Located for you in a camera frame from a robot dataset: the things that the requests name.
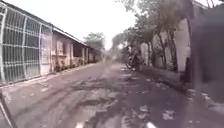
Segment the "sunlight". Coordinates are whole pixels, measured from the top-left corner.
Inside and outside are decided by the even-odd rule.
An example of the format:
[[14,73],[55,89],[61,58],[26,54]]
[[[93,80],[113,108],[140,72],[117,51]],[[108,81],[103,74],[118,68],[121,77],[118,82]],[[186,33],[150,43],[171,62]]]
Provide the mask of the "sunlight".
[[119,48],[119,49],[122,49],[123,47],[124,47],[123,44],[119,44],[119,45],[118,45],[118,48]]

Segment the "alley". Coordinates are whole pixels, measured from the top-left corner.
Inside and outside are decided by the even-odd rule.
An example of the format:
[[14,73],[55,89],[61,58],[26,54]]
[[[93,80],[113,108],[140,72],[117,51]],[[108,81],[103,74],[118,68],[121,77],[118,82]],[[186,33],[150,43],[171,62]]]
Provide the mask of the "alley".
[[[222,128],[220,115],[118,62],[98,63],[8,92],[18,128]],[[7,128],[0,116],[0,128]]]

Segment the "white wall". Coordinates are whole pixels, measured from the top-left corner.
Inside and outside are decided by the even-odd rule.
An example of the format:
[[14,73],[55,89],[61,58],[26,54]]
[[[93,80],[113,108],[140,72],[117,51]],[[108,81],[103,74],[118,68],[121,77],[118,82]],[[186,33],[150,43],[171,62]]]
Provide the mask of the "white wall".
[[180,22],[179,29],[174,34],[174,40],[177,49],[178,72],[182,72],[185,70],[186,57],[188,56],[187,48],[190,42],[187,19]]

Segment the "street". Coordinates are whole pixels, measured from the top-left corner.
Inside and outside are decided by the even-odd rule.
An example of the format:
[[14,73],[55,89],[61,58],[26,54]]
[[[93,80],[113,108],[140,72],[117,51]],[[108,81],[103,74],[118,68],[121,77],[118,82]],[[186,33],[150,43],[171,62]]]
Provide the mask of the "street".
[[[9,92],[18,128],[223,128],[222,116],[163,83],[98,63]],[[7,128],[0,115],[0,128]]]

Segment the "curb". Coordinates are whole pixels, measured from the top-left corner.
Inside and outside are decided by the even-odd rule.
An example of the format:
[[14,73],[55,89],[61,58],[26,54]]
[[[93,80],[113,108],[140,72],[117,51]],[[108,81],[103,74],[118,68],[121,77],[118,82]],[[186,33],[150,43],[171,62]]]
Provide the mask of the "curb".
[[43,76],[40,76],[40,77],[36,77],[34,79],[26,80],[26,81],[23,81],[23,82],[18,82],[18,83],[13,83],[13,84],[6,84],[6,85],[0,87],[0,89],[7,90],[7,92],[14,92],[14,91],[19,90],[20,88],[23,88],[23,87],[35,84],[36,82],[45,82],[47,80],[53,79],[55,77],[58,77],[60,75],[65,75],[66,73],[69,73],[69,72],[85,69],[85,68],[94,66],[96,64],[98,64],[98,63],[88,64],[88,65],[80,66],[80,67],[77,67],[77,68],[64,70],[64,71],[61,71],[61,72],[49,73],[49,74],[46,74],[46,75],[43,75]]

